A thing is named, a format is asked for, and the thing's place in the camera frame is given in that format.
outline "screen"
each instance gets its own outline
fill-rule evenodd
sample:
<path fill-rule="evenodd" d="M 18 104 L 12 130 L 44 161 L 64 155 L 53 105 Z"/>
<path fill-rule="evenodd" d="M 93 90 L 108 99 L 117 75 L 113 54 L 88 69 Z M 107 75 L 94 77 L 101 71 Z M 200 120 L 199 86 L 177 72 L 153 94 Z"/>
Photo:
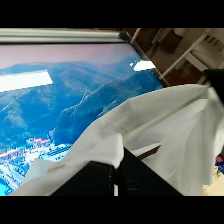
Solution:
<path fill-rule="evenodd" d="M 0 46 L 0 195 L 59 161 L 97 118 L 163 85 L 129 44 Z"/>

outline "white fabric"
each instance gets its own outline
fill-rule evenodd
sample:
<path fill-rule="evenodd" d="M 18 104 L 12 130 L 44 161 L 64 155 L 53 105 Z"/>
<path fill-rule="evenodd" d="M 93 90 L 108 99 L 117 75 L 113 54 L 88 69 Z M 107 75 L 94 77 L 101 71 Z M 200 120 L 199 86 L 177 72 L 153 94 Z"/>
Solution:
<path fill-rule="evenodd" d="M 123 146 L 134 153 L 155 143 L 162 146 L 144 162 L 182 194 L 201 195 L 223 144 L 223 115 L 206 86 L 175 86 L 134 97 L 94 121 L 63 160 L 11 195 L 50 195 L 88 161 L 117 168 Z"/>

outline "black object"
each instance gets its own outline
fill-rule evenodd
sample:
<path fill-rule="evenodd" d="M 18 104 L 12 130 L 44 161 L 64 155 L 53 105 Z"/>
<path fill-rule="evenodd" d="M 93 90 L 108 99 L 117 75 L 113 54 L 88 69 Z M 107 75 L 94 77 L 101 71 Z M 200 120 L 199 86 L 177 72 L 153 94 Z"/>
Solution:
<path fill-rule="evenodd" d="M 224 69 L 206 69 L 204 73 L 224 104 Z"/>
<path fill-rule="evenodd" d="M 90 162 L 52 196 L 114 196 L 114 184 L 118 185 L 118 196 L 181 195 L 124 149 L 124 159 L 117 170 L 106 164 Z"/>

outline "pink sky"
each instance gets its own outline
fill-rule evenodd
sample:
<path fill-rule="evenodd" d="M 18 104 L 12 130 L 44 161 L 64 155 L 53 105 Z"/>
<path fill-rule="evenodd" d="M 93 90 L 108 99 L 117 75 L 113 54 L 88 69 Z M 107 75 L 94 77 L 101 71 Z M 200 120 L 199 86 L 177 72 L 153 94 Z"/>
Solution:
<path fill-rule="evenodd" d="M 111 64 L 136 56 L 129 44 L 2 45 L 0 69 L 23 63 L 88 61 Z"/>

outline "chair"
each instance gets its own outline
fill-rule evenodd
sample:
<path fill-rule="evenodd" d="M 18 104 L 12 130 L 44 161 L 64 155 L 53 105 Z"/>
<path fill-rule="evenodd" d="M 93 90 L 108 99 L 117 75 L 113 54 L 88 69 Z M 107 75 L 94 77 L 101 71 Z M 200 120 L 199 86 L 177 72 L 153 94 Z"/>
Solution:
<path fill-rule="evenodd" d="M 178 63 L 187 60 L 198 70 L 224 68 L 224 29 L 207 28 L 206 31 L 160 77 L 164 78 Z M 204 82 L 205 76 L 197 82 Z"/>

